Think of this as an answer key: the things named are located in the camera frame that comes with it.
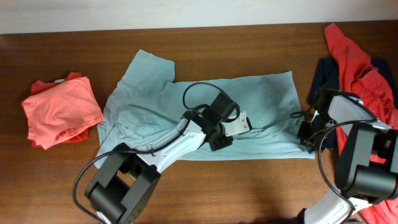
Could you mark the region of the light blue t-shirt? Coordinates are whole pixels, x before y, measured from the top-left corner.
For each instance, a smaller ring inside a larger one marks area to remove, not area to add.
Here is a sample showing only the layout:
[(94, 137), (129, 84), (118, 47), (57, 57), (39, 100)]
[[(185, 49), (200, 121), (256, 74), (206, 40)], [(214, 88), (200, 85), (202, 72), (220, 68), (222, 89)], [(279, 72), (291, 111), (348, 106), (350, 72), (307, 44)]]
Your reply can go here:
[(118, 144), (140, 149), (164, 135), (189, 107), (210, 104), (225, 91), (246, 112), (252, 130), (235, 135), (232, 145), (212, 151), (208, 144), (185, 155), (189, 161), (313, 158), (297, 139), (301, 121), (291, 113), (300, 103), (291, 72), (205, 80), (175, 81), (175, 64), (140, 50), (109, 96), (98, 125), (100, 167)]

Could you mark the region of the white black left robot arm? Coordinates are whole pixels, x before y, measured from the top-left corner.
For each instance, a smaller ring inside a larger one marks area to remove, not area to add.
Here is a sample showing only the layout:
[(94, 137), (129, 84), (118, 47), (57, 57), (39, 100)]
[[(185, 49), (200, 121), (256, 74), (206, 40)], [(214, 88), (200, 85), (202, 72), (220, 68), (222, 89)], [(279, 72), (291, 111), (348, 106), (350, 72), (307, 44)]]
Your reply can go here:
[(246, 113), (228, 95), (219, 93), (210, 105), (186, 111), (178, 125), (146, 145), (118, 144), (96, 160), (104, 160), (85, 190), (101, 223), (134, 223), (146, 207), (161, 173), (204, 143), (216, 151), (230, 146), (234, 127)]

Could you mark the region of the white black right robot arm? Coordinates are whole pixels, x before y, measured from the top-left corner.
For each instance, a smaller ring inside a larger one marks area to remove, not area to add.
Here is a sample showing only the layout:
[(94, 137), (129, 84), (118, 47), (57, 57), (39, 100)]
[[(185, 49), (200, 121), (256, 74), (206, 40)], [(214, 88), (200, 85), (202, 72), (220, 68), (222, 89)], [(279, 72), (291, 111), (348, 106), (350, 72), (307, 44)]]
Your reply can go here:
[(345, 223), (356, 212), (397, 198), (397, 130), (379, 120), (354, 93), (324, 89), (312, 105), (315, 114), (300, 125), (297, 138), (321, 153), (324, 141), (341, 128), (347, 135), (329, 191), (298, 215), (299, 223)]

